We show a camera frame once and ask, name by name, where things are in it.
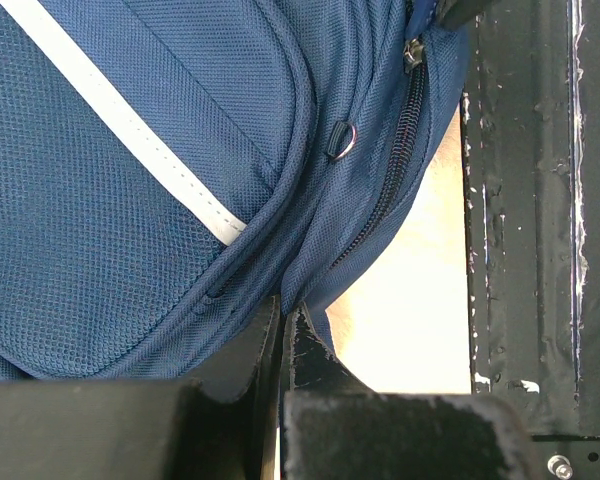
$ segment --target black metal frame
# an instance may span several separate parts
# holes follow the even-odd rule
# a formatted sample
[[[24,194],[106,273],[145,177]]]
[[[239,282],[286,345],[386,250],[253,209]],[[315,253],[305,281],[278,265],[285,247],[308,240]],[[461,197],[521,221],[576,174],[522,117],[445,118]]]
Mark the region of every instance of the black metal frame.
[[[600,0],[503,1],[471,37],[474,390],[512,404],[545,460],[589,450],[574,478],[600,478]]]

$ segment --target white reflective strip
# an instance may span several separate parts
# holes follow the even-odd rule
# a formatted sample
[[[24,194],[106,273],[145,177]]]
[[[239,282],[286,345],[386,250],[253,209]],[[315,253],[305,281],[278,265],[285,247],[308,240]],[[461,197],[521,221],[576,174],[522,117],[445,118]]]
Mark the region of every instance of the white reflective strip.
[[[230,245],[242,233],[246,225],[160,140],[40,2],[0,0],[0,4],[124,146],[218,240]]]

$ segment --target blue backpack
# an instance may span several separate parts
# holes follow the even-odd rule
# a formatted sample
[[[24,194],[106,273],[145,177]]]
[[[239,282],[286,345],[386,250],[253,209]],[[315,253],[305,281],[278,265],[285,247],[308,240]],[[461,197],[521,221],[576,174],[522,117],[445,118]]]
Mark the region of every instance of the blue backpack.
[[[0,0],[0,380],[175,377],[271,294],[328,337],[458,105],[433,3]]]

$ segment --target scratched paint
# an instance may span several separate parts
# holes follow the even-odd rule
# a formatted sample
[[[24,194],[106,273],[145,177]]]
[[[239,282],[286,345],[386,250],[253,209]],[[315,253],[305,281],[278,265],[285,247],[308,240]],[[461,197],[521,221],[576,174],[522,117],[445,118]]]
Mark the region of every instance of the scratched paint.
[[[540,385],[536,382],[530,382],[529,380],[520,380],[522,386],[527,391],[527,393],[540,393]]]
[[[582,329],[582,299],[584,285],[586,283],[588,263],[584,256],[583,248],[586,237],[584,222],[584,198],[582,183],[582,160],[584,154],[583,129],[584,117],[580,104],[580,81],[584,72],[580,67],[578,57],[578,44],[584,29],[582,19],[582,0],[571,0],[571,127],[573,135],[572,145],[572,187],[573,187],[573,207],[572,207],[572,229],[573,229],[573,266],[572,276],[574,277],[574,301],[572,305],[572,341],[573,341],[573,359],[576,376],[576,394],[579,391],[579,380],[582,378],[580,364],[581,334]]]
[[[462,94],[462,123],[464,125],[469,124],[469,120],[471,120],[471,114],[469,113],[469,107],[471,106],[471,101],[469,100],[469,94],[464,92]]]
[[[489,388],[489,391],[491,391],[491,379],[484,377],[482,375],[480,375],[478,372],[475,373],[475,375],[473,376],[473,379],[476,383],[482,383],[484,385],[486,385]]]

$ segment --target bolt head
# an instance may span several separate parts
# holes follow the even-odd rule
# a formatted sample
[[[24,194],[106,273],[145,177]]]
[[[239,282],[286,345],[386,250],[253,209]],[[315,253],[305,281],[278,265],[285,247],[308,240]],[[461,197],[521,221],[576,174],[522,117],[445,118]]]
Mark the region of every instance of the bolt head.
[[[573,468],[571,468],[571,465],[560,465],[556,468],[555,475],[560,480],[569,480],[573,477]]]

